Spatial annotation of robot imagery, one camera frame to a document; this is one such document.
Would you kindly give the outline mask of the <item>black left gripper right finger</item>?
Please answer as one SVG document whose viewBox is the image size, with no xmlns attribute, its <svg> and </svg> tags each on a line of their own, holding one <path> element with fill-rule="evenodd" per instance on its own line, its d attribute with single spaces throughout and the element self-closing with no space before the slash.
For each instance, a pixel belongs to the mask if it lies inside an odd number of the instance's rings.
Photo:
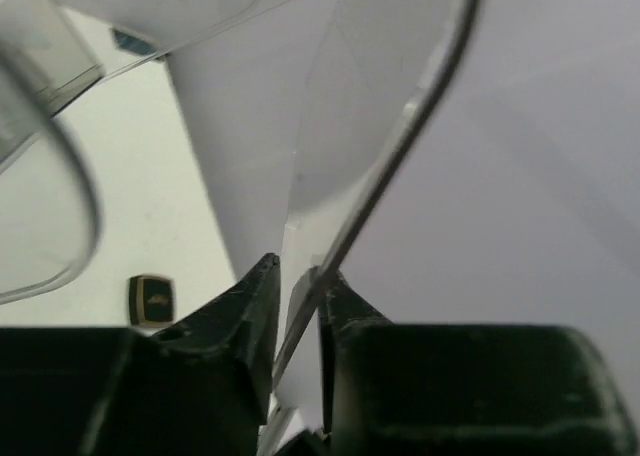
<svg viewBox="0 0 640 456">
<path fill-rule="evenodd" d="M 401 324 L 342 278 L 318 308 L 334 455 L 635 455 L 609 368 L 566 326 Z"/>
</svg>

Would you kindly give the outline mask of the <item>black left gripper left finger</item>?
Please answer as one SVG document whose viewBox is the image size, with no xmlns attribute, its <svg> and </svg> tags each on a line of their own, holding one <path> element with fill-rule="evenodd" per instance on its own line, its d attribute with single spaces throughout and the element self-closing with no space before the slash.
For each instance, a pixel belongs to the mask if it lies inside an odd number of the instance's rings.
<svg viewBox="0 0 640 456">
<path fill-rule="evenodd" d="M 280 260 L 147 336 L 125 327 L 1 332 L 5 455 L 252 455 L 266 422 Z"/>
</svg>

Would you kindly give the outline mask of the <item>clear acrylic organizer with drawers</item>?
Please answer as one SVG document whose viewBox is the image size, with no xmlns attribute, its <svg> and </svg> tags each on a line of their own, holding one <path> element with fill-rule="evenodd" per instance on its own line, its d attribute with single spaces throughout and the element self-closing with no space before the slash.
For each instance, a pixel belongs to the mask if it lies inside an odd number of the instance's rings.
<svg viewBox="0 0 640 456">
<path fill-rule="evenodd" d="M 293 5 L 312 40 L 273 52 L 297 84 L 188 86 L 187 123 L 208 189 L 250 164 L 265 197 L 254 214 L 280 260 L 272 390 L 323 427 L 318 308 L 394 174 L 460 71 L 484 0 L 314 0 Z"/>
</svg>

